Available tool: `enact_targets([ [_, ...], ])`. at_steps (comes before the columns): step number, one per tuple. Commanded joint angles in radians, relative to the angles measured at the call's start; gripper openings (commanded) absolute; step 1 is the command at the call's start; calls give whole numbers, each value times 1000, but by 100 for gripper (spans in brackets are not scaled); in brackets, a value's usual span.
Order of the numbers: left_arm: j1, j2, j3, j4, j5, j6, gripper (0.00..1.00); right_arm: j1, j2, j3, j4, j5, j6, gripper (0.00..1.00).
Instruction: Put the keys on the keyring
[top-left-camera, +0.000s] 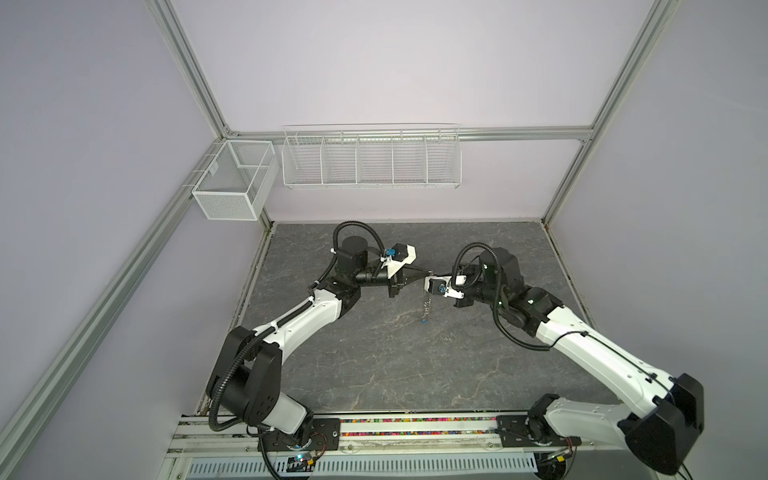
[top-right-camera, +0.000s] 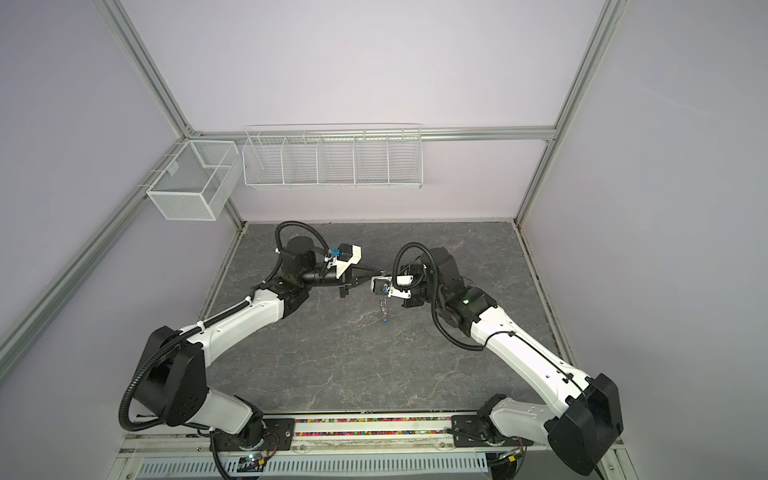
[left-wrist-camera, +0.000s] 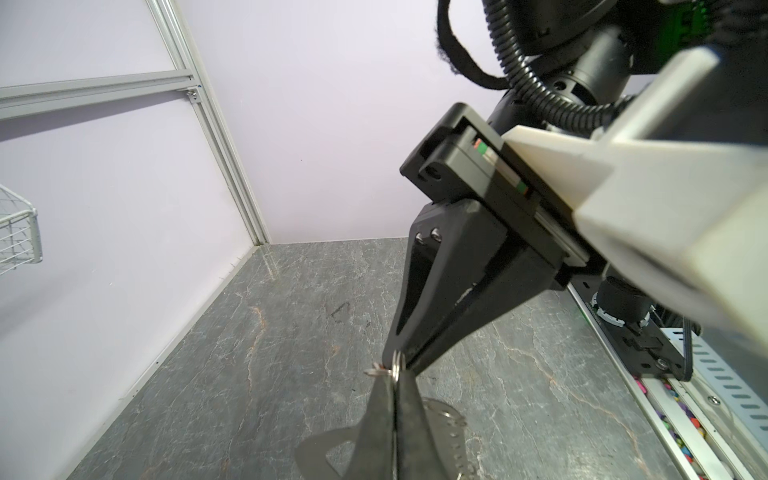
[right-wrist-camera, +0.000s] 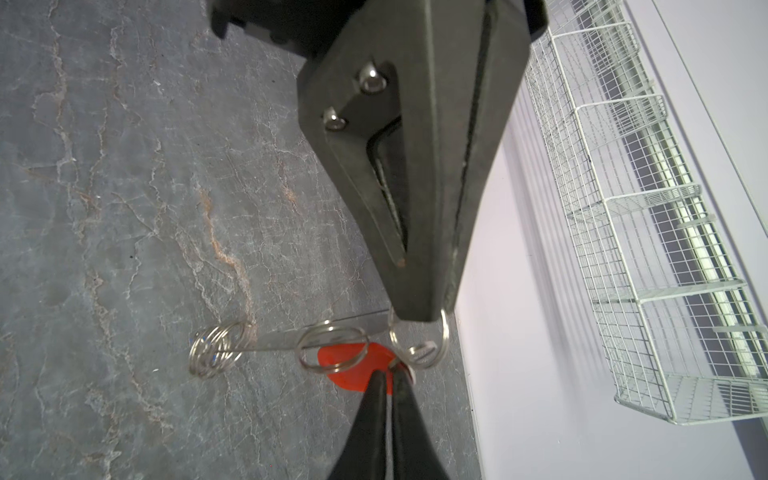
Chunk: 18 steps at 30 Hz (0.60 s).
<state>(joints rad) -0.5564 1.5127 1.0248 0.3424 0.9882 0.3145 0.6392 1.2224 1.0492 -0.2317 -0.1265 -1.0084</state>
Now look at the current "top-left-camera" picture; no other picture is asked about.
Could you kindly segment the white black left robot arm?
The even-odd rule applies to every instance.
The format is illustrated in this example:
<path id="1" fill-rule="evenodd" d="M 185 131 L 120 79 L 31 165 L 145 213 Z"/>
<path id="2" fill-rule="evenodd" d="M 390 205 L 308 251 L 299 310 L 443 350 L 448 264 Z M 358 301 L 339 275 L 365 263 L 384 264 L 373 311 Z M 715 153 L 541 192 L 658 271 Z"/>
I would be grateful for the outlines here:
<path id="1" fill-rule="evenodd" d="M 396 296 L 411 282 L 405 271 L 417 258 L 413 245 L 397 243 L 381 247 L 371 259 L 360 236 L 344 239 L 332 253 L 306 299 L 272 321 L 228 333 L 206 386 L 212 431 L 244 424 L 280 431 L 300 444 L 308 441 L 313 413 L 281 391 L 283 364 L 314 334 L 348 313 L 364 287 L 385 287 Z"/>

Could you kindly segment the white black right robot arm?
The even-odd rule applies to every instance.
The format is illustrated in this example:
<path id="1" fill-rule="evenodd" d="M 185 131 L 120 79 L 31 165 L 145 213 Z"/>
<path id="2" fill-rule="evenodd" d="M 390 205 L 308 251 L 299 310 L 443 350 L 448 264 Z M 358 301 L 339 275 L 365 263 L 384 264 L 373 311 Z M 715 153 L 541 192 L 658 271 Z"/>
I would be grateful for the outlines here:
<path id="1" fill-rule="evenodd" d="M 445 294 L 458 308 L 488 305 L 494 325 L 513 344 L 565 355 L 616 396 L 615 404 L 598 404 L 543 395 L 527 413 L 533 442 L 579 437 L 624 447 L 660 474 L 690 473 L 684 462 L 705 423 L 698 380 L 639 359 L 547 290 L 527 285 L 517 258 L 503 248 L 481 242 L 463 247 Z"/>

